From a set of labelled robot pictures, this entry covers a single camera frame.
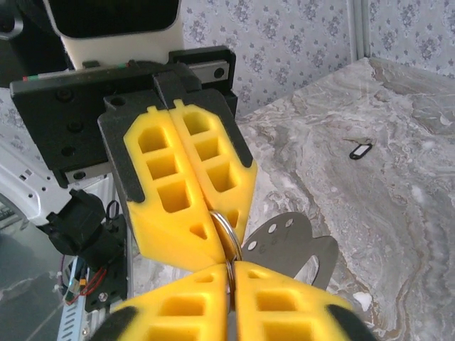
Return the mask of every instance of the marble surface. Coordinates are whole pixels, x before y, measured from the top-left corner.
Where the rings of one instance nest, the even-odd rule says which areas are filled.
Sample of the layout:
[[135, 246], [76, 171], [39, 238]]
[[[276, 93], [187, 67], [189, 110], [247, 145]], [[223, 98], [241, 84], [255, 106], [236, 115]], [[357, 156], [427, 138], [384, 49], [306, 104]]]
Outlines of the marble surface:
[[[328, 291], [380, 340], [455, 340], [454, 115], [455, 81], [364, 59], [241, 117], [259, 164], [247, 235], [304, 212], [340, 245]], [[375, 145], [352, 161], [345, 137]], [[137, 256], [135, 293], [186, 274]]]

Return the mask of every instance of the floral wallpaper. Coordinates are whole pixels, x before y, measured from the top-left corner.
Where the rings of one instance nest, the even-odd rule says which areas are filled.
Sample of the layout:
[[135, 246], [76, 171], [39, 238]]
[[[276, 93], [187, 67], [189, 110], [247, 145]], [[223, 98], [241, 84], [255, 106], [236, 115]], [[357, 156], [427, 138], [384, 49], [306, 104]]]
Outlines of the floral wallpaper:
[[235, 51], [237, 114], [351, 62], [347, 1], [182, 0], [187, 48]]
[[454, 0], [369, 0], [373, 57], [455, 77]]

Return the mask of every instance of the electrical wire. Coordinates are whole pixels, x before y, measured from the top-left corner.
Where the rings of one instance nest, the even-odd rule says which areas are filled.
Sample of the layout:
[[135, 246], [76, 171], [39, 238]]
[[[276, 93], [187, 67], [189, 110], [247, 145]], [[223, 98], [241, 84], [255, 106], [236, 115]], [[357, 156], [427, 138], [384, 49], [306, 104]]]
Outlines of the electrical wire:
[[91, 293], [93, 293], [96, 290], [96, 288], [100, 286], [100, 284], [102, 283], [103, 279], [106, 276], [106, 273], [107, 270], [104, 268], [98, 270], [96, 274], [93, 276], [93, 278], [90, 279], [90, 282], [88, 282], [87, 286], [83, 288], [70, 302], [67, 302], [66, 304], [72, 305], [79, 298], [79, 296], [88, 296]]

